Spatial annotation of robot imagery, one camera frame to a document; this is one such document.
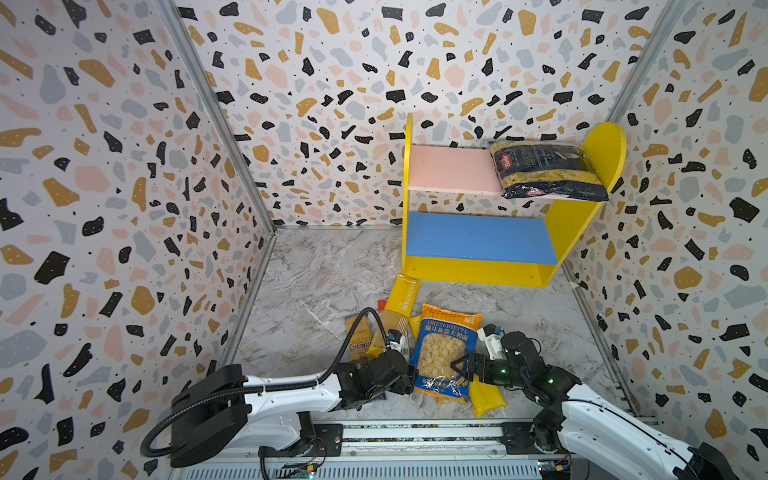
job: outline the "pasta bag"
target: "pasta bag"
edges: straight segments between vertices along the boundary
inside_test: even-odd
[[[419,370],[415,389],[438,399],[467,403],[469,382],[451,362],[475,351],[482,315],[467,315],[424,304],[419,340],[410,364]]]

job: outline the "black cable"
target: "black cable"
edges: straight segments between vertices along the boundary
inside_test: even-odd
[[[287,390],[309,389],[325,382],[328,379],[328,377],[330,377],[333,374],[333,371],[336,370],[336,367],[341,362],[341,358],[344,356],[344,352],[346,352],[346,349],[349,346],[349,342],[352,340],[352,335],[354,335],[355,330],[357,329],[357,326],[360,324],[360,321],[362,320],[362,318],[368,313],[373,314],[373,318],[376,320],[376,323],[379,325],[379,330],[381,331],[382,339],[384,340],[384,345],[387,349],[389,349],[390,348],[389,337],[386,334],[386,330],[384,330],[384,325],[382,324],[382,320],[379,317],[379,313],[376,312],[373,308],[367,306],[366,308],[362,309],[360,313],[357,314],[357,317],[355,318],[354,323],[351,325],[351,327],[349,328],[349,332],[347,332],[346,337],[344,338],[344,342],[342,343],[341,348],[339,349],[339,352],[336,354],[336,358],[333,359],[330,367],[328,367],[328,369],[318,379],[307,380],[305,382],[282,383],[277,385],[269,384],[266,386],[263,386],[263,385],[243,386],[243,387],[236,387],[233,389],[220,390],[219,392],[213,392],[208,396],[203,397],[202,399],[196,400],[195,402],[192,402],[189,405],[182,407],[180,410],[173,412],[169,416],[160,420],[157,423],[157,425],[155,425],[152,428],[152,430],[149,431],[147,436],[144,437],[144,440],[141,441],[139,450],[142,456],[148,457],[148,458],[154,458],[154,457],[163,457],[165,455],[169,455],[170,446],[163,447],[162,449],[153,449],[152,442],[154,442],[154,440],[157,438],[158,435],[160,435],[160,433],[163,430],[171,426],[171,424],[173,424],[178,419],[186,415],[190,410],[195,409],[198,406],[206,405],[208,403],[215,402],[221,399],[229,399],[229,398],[236,398],[238,396],[250,395],[252,393],[285,392]]]
[[[651,435],[650,433],[646,432],[646,431],[645,431],[645,430],[643,430],[642,428],[640,428],[640,427],[638,427],[637,425],[635,425],[633,422],[631,422],[631,421],[629,421],[628,419],[626,419],[626,418],[625,418],[623,415],[619,415],[618,413],[614,412],[613,410],[611,410],[611,409],[607,409],[607,408],[605,408],[604,406],[600,405],[599,403],[595,403],[595,402],[592,402],[591,400],[576,400],[576,399],[567,399],[567,400],[563,400],[563,403],[565,403],[565,402],[580,402],[580,403],[588,403],[588,404],[590,404],[590,405],[594,405],[594,406],[597,406],[597,407],[599,407],[601,410],[605,410],[606,412],[609,412],[609,413],[613,413],[613,414],[614,414],[614,415],[616,415],[618,418],[620,418],[620,419],[624,420],[626,423],[628,423],[628,424],[632,425],[633,427],[635,427],[636,429],[640,430],[640,431],[641,431],[641,432],[643,432],[645,435],[647,435],[647,436],[651,437],[651,438],[654,440],[654,442],[656,442],[657,444],[659,444],[659,445],[663,446],[663,447],[664,447],[666,450],[669,450],[669,452],[670,452],[671,454],[673,454],[673,455],[675,455],[676,457],[678,457],[680,460],[682,460],[682,461],[683,461],[683,463],[684,463],[684,464],[685,464],[685,465],[686,465],[688,468],[690,468],[690,471],[691,471],[691,473],[693,473],[693,474],[694,474],[694,477],[696,477],[696,478],[699,478],[699,475],[698,475],[698,474],[696,473],[696,471],[694,470],[694,467],[690,466],[690,463],[688,463],[688,461],[687,461],[685,458],[681,457],[681,456],[680,456],[680,454],[678,454],[678,453],[677,453],[677,452],[675,452],[673,449],[671,449],[669,446],[667,446],[667,444],[666,444],[666,443],[662,442],[661,440],[657,439],[656,437],[654,437],[654,436],[653,436],[653,435]]]

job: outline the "barilla logo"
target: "barilla logo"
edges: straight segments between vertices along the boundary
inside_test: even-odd
[[[505,170],[512,168],[512,157],[509,154],[502,155],[502,168]]]

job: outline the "yellow shelf side panel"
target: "yellow shelf side panel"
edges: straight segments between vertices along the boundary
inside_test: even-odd
[[[402,149],[402,265],[400,270],[403,275],[406,273],[406,237],[408,236],[408,210],[411,205],[411,199],[408,197],[408,173],[411,167],[411,142],[413,142],[413,114],[408,114],[406,121],[406,145]]]
[[[616,124],[599,124],[587,135],[584,148],[589,154],[592,168],[610,192],[621,177],[627,158],[627,137],[624,131]],[[545,286],[552,280],[565,257],[573,250],[579,237],[602,206],[602,203],[595,202],[555,200],[549,208],[545,222],[554,253],[558,256],[558,265],[539,266],[541,280]]]

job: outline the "plastic packaging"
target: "plastic packaging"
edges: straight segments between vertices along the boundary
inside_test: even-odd
[[[608,200],[587,152],[573,144],[540,141],[485,142],[502,183],[504,198],[557,194],[578,200]]]
[[[451,362],[475,351],[482,315],[467,315],[424,304],[419,340],[410,364],[419,369],[415,389],[438,399],[469,400],[469,382]]]

